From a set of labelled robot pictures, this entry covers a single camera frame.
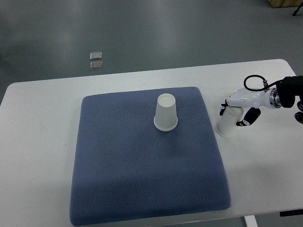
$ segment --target black cable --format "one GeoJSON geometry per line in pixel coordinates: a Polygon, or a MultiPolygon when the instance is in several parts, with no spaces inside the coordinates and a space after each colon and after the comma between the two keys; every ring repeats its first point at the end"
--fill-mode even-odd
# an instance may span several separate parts
{"type": "Polygon", "coordinates": [[[247,87],[247,85],[246,85],[246,81],[247,81],[249,78],[251,78],[251,77],[258,77],[258,78],[261,78],[261,79],[263,80],[263,83],[266,83],[266,82],[267,82],[267,80],[266,80],[263,76],[260,76],[260,75],[250,75],[250,76],[246,77],[245,80],[244,80],[244,87],[245,87],[248,91],[264,91],[264,90],[267,90],[267,89],[269,89],[270,87],[272,87],[272,86],[274,86],[274,85],[276,85],[276,84],[282,82],[282,79],[281,79],[281,80],[278,80],[278,81],[276,81],[276,82],[274,82],[274,83],[272,83],[272,84],[270,84],[270,85],[267,85],[267,86],[264,87],[264,88],[252,89],[252,88],[247,87]]]}
{"type": "Polygon", "coordinates": [[[293,16],[295,16],[297,14],[297,12],[299,11],[299,9],[303,6],[303,1],[302,3],[299,5],[299,7],[297,8],[297,10],[293,13],[293,16]]]}

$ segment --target white robotic hand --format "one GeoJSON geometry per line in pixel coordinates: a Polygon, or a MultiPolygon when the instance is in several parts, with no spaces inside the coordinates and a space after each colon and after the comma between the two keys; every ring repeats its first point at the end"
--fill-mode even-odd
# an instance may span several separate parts
{"type": "Polygon", "coordinates": [[[270,85],[267,84],[262,76],[251,75],[245,78],[244,87],[229,96],[224,103],[221,104],[220,116],[223,115],[227,106],[250,108],[244,116],[244,119],[237,122],[237,126],[252,125],[260,116],[260,106],[266,106],[270,109],[278,109],[280,107],[290,108],[294,105],[295,96],[300,97],[297,106],[301,112],[295,114],[295,119],[303,123],[303,76],[285,77],[270,85]],[[263,79],[264,88],[251,89],[246,86],[247,79],[258,77],[263,79]]]}

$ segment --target metal plate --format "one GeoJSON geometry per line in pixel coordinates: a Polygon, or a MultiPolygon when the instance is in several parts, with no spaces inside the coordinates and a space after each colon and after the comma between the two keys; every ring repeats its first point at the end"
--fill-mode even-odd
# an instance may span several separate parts
{"type": "Polygon", "coordinates": [[[91,60],[100,60],[102,59],[102,52],[92,52],[90,53],[90,58],[91,60]]]}
{"type": "Polygon", "coordinates": [[[92,61],[90,63],[90,70],[101,70],[103,62],[102,61],[92,61]]]}

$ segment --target white table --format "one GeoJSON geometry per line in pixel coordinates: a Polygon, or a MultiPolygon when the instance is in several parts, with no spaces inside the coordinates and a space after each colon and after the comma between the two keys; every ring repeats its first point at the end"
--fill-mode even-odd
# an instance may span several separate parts
{"type": "MultiPolygon", "coordinates": [[[[294,72],[284,60],[15,83],[0,106],[2,226],[70,227],[69,203],[83,97],[196,86],[214,128],[220,103],[251,74],[272,83],[294,72]]],[[[262,86],[261,80],[249,83],[262,86]]],[[[261,108],[259,119],[233,138],[217,133],[232,205],[216,213],[148,218],[100,226],[143,226],[231,218],[303,208],[303,125],[298,110],[261,108]]]]}

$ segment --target small metal object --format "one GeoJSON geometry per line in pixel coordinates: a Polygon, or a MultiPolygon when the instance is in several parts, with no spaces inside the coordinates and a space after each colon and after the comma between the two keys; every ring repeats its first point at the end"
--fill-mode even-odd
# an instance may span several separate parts
{"type": "Polygon", "coordinates": [[[278,95],[278,91],[276,88],[273,88],[270,92],[269,95],[269,103],[273,108],[280,108],[281,103],[280,103],[280,97],[278,95]]]}
{"type": "Polygon", "coordinates": [[[102,69],[102,61],[92,61],[90,63],[90,70],[101,70],[102,69]]]}
{"type": "Polygon", "coordinates": [[[102,52],[92,52],[90,53],[90,60],[100,60],[102,59],[102,52]]]}

